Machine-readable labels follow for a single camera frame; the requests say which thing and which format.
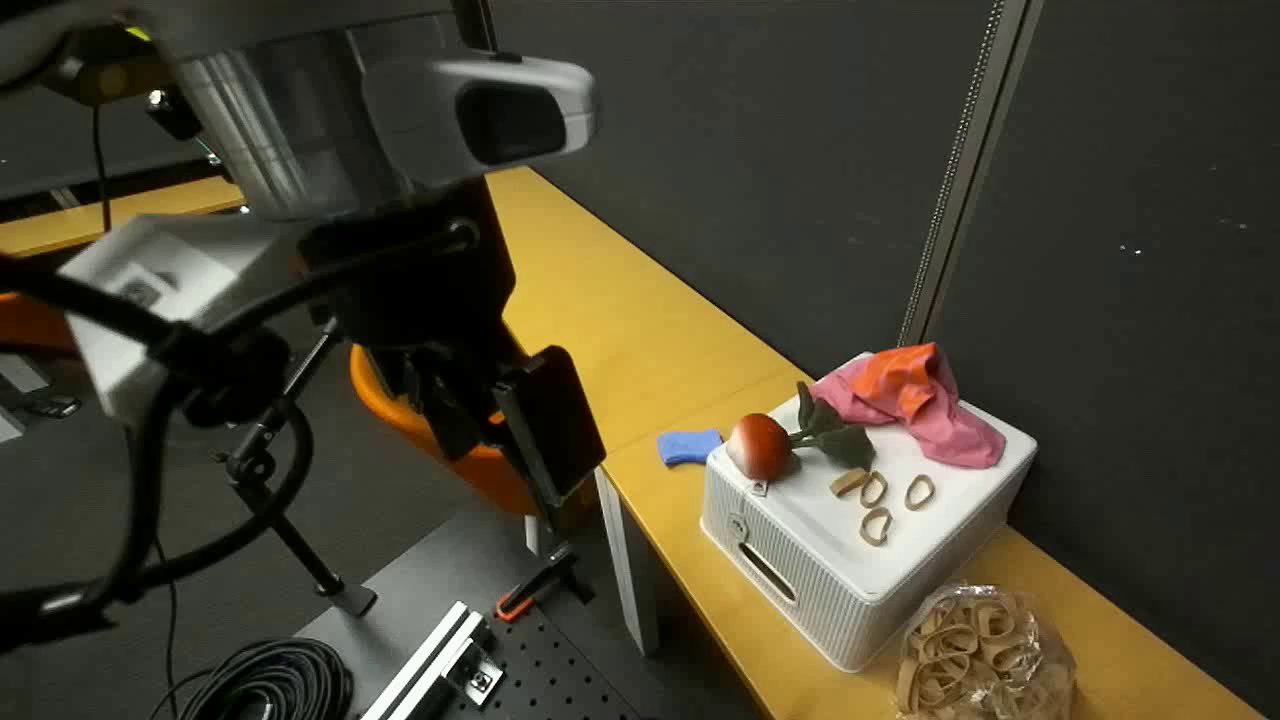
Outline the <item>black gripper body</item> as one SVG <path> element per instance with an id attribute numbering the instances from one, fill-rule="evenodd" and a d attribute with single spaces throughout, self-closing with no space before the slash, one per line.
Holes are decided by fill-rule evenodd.
<path id="1" fill-rule="evenodd" d="M 517 273 L 483 182 L 382 216 L 333 221 L 300 243 L 308 273 L 361 263 L 324 309 L 371 351 L 391 397 L 446 460 L 490 440 L 490 385 L 520 361 L 505 326 Z"/>

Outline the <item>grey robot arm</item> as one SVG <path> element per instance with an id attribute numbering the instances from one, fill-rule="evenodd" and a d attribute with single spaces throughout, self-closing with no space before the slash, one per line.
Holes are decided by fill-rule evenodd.
<path id="1" fill-rule="evenodd" d="M 497 167 L 591 139 L 594 75 L 483 40 L 483 0 L 0 0 L 11 88 L 78 105 L 168 94 L 245 196 L 236 221 L 142 216 L 55 275 L 4 281 L 73 317 L 128 425 L 183 380 L 204 425 L 284 385 L 273 306 L 336 326 L 462 460 L 555 507 L 603 460 L 575 366 L 505 326 L 517 288 Z"/>

